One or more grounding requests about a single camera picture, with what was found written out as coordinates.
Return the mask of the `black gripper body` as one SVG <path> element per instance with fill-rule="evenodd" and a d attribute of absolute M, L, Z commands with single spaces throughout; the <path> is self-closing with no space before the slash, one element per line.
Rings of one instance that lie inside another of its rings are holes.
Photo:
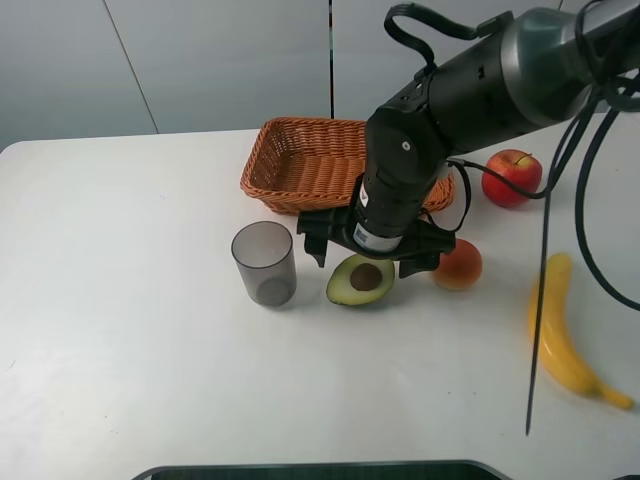
<path fill-rule="evenodd" d="M 359 176 L 348 205 L 299 214 L 296 233 L 322 236 L 354 253 L 400 261 L 421 253 L 448 253 L 455 235 L 420 219 L 438 178 L 426 183 Z"/>

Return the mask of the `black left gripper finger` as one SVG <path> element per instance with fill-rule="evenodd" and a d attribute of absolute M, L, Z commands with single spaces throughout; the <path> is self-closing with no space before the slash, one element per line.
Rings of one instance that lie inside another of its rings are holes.
<path fill-rule="evenodd" d="M 404 279 L 411 275 L 436 270 L 440 265 L 440 252 L 421 253 L 417 256 L 401 259 L 399 264 L 399 278 Z"/>

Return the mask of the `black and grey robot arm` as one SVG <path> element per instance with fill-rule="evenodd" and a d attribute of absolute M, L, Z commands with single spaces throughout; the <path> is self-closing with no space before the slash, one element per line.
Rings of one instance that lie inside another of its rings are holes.
<path fill-rule="evenodd" d="M 424 66 L 367 120 L 349 204 L 299 215 L 306 253 L 323 264 L 335 243 L 396 261 L 402 277 L 436 268 L 455 235 L 426 222 L 423 204 L 446 161 L 575 116 L 606 74 L 638 66 L 638 23 L 635 1 L 505 12 L 475 27 L 391 7 L 385 31 Z"/>

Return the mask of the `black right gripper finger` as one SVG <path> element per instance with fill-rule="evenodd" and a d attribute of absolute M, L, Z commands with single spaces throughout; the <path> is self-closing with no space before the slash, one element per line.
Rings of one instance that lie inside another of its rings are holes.
<path fill-rule="evenodd" d="M 304 250 L 314 258 L 319 268 L 325 267 L 328 240 L 311 233 L 305 234 Z"/>

